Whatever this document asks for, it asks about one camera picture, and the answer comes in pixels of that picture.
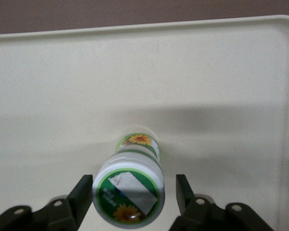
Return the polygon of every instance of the brown background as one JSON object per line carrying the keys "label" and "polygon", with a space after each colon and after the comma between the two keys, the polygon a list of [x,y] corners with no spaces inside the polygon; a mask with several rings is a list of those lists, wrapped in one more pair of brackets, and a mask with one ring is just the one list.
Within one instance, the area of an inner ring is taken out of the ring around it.
{"label": "brown background", "polygon": [[0,0],[0,34],[274,14],[289,0]]}

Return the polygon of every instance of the plastic tray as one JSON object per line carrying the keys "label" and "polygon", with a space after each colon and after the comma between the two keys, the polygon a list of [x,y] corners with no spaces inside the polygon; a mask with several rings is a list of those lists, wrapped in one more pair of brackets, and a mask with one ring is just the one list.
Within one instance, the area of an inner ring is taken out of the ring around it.
{"label": "plastic tray", "polygon": [[[289,230],[289,16],[0,35],[0,213],[40,209],[96,175],[133,127],[222,208]],[[80,230],[116,230],[91,206]]]}

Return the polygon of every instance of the tray rim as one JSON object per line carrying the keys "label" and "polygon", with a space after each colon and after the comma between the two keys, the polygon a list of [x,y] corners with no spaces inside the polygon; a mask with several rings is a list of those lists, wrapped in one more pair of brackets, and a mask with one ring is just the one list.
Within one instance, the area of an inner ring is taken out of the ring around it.
{"label": "tray rim", "polygon": [[241,17],[241,18],[226,18],[226,19],[210,19],[210,20],[194,20],[194,21],[181,21],[181,22],[165,22],[165,23],[150,23],[150,24],[138,24],[138,25],[123,25],[123,26],[105,26],[105,27],[91,27],[91,28],[78,28],[67,30],[51,30],[51,31],[37,31],[37,32],[22,32],[22,33],[10,33],[0,34],[0,39],[17,39],[27,37],[38,36],[64,36],[68,34],[80,34],[80,33],[95,33],[95,32],[119,32],[124,30],[133,29],[153,29],[162,27],[176,27],[176,26],[212,26],[217,24],[237,24],[246,22],[261,22],[261,21],[274,21],[284,20],[289,23],[289,15],[277,14],[268,16],[254,16],[254,17]]}

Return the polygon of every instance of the white bottle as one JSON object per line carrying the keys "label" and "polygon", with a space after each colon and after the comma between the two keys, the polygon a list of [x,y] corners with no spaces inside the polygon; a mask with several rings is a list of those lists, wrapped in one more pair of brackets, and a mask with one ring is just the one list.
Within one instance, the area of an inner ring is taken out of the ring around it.
{"label": "white bottle", "polygon": [[93,203],[106,221],[133,229],[159,216],[165,202],[159,159],[157,143],[146,134],[134,133],[119,142],[92,186]]}

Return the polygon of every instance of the bottle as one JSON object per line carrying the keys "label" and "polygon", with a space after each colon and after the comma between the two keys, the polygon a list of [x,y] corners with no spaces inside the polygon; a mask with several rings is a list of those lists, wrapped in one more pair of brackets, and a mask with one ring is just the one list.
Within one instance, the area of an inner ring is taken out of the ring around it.
{"label": "bottle", "polygon": [[165,202],[159,160],[159,147],[149,135],[134,133],[119,142],[92,185],[94,206],[106,221],[133,229],[159,216]]}

